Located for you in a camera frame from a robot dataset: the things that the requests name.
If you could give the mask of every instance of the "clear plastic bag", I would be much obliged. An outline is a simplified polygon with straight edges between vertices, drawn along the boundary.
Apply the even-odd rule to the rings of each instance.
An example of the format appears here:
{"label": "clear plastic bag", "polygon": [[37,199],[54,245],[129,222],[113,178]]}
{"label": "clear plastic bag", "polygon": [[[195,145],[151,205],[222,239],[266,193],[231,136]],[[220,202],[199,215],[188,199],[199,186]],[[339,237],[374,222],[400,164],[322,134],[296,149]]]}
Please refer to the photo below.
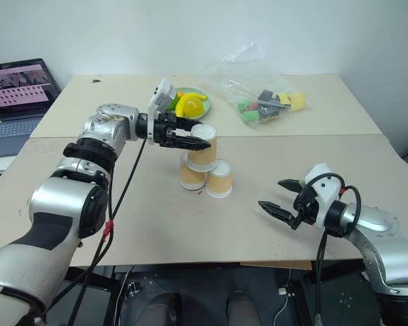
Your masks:
{"label": "clear plastic bag", "polygon": [[207,81],[222,91],[246,124],[259,124],[283,111],[299,111],[306,98],[264,60],[252,43],[208,69]]}

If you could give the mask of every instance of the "laptop screen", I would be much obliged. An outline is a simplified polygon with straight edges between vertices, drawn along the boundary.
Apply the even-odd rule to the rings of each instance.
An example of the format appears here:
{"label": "laptop screen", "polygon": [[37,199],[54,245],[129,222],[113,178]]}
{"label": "laptop screen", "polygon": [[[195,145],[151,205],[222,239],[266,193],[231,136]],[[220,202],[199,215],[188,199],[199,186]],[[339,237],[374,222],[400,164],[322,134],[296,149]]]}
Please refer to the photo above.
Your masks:
{"label": "laptop screen", "polygon": [[41,59],[0,65],[0,118],[43,114],[58,94]]}

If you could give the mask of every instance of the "laptop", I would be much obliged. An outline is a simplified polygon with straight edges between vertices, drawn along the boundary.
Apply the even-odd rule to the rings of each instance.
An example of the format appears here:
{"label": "laptop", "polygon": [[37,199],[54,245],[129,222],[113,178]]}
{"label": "laptop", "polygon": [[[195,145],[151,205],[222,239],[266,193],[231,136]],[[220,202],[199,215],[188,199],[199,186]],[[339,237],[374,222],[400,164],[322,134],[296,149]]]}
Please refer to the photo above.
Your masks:
{"label": "laptop", "polygon": [[42,59],[0,65],[0,157],[18,154],[60,92]]}

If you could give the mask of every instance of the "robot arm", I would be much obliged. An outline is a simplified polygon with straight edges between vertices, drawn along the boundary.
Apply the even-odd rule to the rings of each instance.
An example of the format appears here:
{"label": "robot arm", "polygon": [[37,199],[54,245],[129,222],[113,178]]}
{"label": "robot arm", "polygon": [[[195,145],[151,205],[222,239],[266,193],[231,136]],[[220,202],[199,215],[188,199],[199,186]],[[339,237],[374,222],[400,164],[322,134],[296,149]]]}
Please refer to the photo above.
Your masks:
{"label": "robot arm", "polygon": [[66,146],[51,177],[35,190],[31,229],[0,248],[0,325],[19,325],[23,316],[40,316],[48,309],[80,240],[103,226],[108,185],[127,140],[149,138],[160,146],[191,150],[210,147],[196,137],[176,136],[176,128],[190,131],[199,122],[165,113],[172,89],[175,95],[167,84],[162,80],[154,91],[151,116],[134,107],[101,105],[78,140]]}
{"label": "robot arm", "polygon": [[326,164],[314,166],[301,181],[287,179],[279,184],[298,193],[294,201],[298,215],[295,217],[271,202],[258,202],[259,205],[294,230],[304,221],[352,242],[363,256],[381,306],[382,323],[408,325],[408,240],[400,231],[397,217],[359,202],[356,220],[357,204],[340,201],[344,181],[331,173]]}

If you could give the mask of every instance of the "green plate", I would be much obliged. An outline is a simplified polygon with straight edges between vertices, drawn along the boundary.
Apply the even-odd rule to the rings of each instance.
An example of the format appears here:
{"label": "green plate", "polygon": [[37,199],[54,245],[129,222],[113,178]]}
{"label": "green plate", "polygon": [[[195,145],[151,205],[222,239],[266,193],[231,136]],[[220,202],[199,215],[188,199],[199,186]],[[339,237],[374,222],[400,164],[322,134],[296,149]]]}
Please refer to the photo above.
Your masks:
{"label": "green plate", "polygon": [[203,92],[202,90],[199,90],[199,89],[197,89],[197,88],[191,88],[191,87],[180,87],[180,88],[177,88],[177,92],[182,92],[183,94],[187,94],[187,93],[197,93],[197,94],[200,94],[200,95],[205,95],[205,96],[207,97],[207,100],[201,101],[201,102],[203,103],[203,106],[204,106],[204,112],[203,112],[203,114],[198,115],[197,117],[190,117],[189,119],[199,120],[199,119],[201,119],[201,118],[207,113],[207,111],[209,111],[209,109],[210,109],[210,98],[209,98],[209,96],[208,96],[205,92]]}

